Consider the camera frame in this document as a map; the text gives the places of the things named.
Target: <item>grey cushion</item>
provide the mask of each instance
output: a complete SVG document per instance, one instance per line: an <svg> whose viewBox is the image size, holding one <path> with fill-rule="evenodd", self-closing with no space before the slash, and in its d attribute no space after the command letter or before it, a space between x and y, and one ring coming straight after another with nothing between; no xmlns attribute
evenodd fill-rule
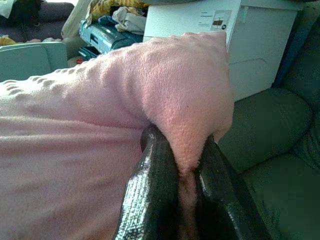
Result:
<svg viewBox="0 0 320 240"><path fill-rule="evenodd" d="M312 111L296 94L271 88L235 103L233 124L219 146L242 172L288 152L308 131Z"/></svg>
<svg viewBox="0 0 320 240"><path fill-rule="evenodd" d="M293 152L320 172L320 112L315 115L309 132L294 146Z"/></svg>
<svg viewBox="0 0 320 240"><path fill-rule="evenodd" d="M274 240L320 238L319 172L285 154L242 175Z"/></svg>
<svg viewBox="0 0 320 240"><path fill-rule="evenodd" d="M284 79L283 87L303 97L320 110L320 18L312 27L299 55Z"/></svg>

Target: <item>black bag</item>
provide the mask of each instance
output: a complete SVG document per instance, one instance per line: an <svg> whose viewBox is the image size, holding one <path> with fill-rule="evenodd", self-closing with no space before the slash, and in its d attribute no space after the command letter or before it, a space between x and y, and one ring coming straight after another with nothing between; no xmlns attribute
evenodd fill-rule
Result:
<svg viewBox="0 0 320 240"><path fill-rule="evenodd" d="M20 24L38 25L39 11L43 0L17 0L12 5L12 10L6 24L10 27Z"/></svg>

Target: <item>pink blanket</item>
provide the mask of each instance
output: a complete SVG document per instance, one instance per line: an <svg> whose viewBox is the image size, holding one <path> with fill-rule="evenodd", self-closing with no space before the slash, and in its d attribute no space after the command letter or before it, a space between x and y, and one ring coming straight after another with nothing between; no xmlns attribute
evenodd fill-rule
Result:
<svg viewBox="0 0 320 240"><path fill-rule="evenodd" d="M207 136L230 128L233 105L223 32L154 38L0 83L0 239L111 239L150 122L192 209L193 170Z"/></svg>

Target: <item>chair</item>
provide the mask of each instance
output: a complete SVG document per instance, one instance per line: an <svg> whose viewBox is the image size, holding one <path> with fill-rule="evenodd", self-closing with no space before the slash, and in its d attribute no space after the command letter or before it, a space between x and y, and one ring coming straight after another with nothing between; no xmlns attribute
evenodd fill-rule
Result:
<svg viewBox="0 0 320 240"><path fill-rule="evenodd" d="M67 49L62 42L0 46L0 60L0 82L25 80L68 68Z"/></svg>

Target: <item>pile of clothes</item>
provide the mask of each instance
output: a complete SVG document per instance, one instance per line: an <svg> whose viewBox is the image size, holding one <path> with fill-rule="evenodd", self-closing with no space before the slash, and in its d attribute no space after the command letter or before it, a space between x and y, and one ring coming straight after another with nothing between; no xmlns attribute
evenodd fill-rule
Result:
<svg viewBox="0 0 320 240"><path fill-rule="evenodd" d="M139 0L91 0L86 22L114 26L119 32L143 35L148 4Z"/></svg>

